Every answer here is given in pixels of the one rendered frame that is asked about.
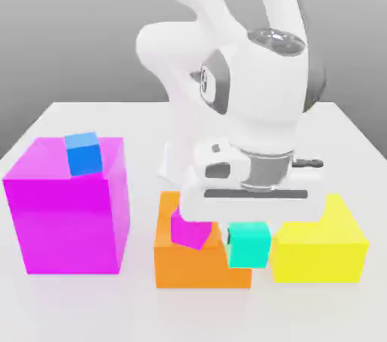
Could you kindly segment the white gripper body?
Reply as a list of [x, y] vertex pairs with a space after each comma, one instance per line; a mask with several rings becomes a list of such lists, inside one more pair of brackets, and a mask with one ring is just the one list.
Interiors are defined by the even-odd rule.
[[180, 212], [192, 222], [315, 222], [325, 203], [326, 185], [319, 173], [289, 173], [281, 184], [259, 191], [193, 177], [181, 189]]

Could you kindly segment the small teal cube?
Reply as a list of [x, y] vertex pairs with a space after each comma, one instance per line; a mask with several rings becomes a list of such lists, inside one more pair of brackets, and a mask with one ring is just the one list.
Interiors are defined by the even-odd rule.
[[271, 232], [265, 222], [230, 223], [225, 246], [230, 268], [264, 269], [271, 248]]

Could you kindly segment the small magenta cube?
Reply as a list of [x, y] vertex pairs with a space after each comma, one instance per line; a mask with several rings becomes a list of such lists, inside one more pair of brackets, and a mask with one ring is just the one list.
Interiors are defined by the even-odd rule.
[[201, 250], [212, 231], [211, 222], [186, 221], [177, 207], [170, 217], [171, 241], [193, 250]]

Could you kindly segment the small blue cube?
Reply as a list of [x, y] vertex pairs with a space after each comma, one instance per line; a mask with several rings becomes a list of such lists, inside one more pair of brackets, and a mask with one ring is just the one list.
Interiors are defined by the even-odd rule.
[[103, 171], [101, 146], [96, 133], [67, 135], [64, 142], [72, 176], [97, 174]]

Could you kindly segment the large yellow box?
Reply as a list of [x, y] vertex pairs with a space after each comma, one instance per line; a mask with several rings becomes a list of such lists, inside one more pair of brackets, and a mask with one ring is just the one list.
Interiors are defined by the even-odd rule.
[[274, 234], [269, 264], [276, 283], [355, 283], [369, 242], [340, 194], [329, 194], [316, 222], [286, 222]]

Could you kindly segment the large orange box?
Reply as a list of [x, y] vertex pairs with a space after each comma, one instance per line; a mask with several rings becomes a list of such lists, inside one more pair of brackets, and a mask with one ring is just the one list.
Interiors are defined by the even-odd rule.
[[179, 203], [179, 193], [163, 191], [154, 240], [157, 288], [249, 288], [252, 270], [228, 266], [217, 223], [200, 250], [171, 240], [171, 216]]

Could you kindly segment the large magenta box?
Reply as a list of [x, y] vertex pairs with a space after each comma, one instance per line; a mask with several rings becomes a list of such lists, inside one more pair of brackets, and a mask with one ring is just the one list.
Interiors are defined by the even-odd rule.
[[100, 145], [99, 174], [71, 176], [63, 138], [40, 137], [3, 178], [28, 273], [119, 273], [130, 227], [124, 140]]

